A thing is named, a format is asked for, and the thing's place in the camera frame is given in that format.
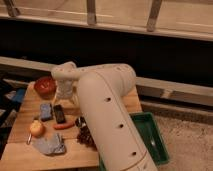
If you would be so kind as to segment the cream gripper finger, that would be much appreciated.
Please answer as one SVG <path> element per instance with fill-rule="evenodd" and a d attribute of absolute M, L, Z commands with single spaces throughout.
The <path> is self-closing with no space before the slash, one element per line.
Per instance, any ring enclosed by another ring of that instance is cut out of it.
<path fill-rule="evenodd" d="M 60 98 L 58 98 L 56 95 L 54 96 L 51 104 L 52 106 L 59 104 Z"/>
<path fill-rule="evenodd" d="M 72 95 L 71 102 L 73 103 L 74 106 L 79 106 L 78 97 L 76 94 Z"/>

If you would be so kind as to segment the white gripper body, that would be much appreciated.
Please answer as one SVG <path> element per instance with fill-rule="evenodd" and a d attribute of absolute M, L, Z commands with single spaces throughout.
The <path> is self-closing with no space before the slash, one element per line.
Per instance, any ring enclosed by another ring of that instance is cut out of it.
<path fill-rule="evenodd" d="M 56 98 L 69 99 L 73 95 L 73 82 L 68 80 L 57 81 Z"/>

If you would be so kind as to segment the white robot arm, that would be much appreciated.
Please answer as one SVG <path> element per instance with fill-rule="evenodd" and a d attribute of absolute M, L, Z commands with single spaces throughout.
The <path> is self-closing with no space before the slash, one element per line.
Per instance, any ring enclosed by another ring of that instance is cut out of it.
<path fill-rule="evenodd" d="M 80 110 L 107 171 L 158 171 L 122 100 L 135 87 L 130 65 L 75 68 L 67 62 L 51 75 L 77 83 Z"/>

